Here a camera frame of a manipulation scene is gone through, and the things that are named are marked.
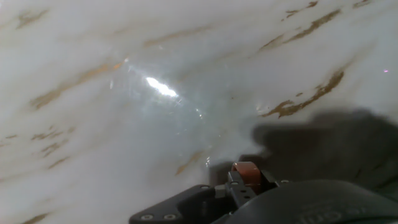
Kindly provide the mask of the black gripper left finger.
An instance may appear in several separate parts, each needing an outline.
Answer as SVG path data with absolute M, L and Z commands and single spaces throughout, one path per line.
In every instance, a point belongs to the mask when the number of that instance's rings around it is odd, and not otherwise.
M 256 196 L 257 172 L 233 170 L 223 185 L 193 186 L 129 218 L 129 224 L 223 223 Z

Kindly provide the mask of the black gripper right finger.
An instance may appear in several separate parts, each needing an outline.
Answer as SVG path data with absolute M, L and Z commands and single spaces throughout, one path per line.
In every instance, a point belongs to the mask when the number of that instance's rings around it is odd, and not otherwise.
M 272 174 L 266 170 L 261 170 L 261 187 L 262 190 L 271 190 L 278 188 L 281 185 L 288 184 L 289 180 L 277 180 L 272 176 Z

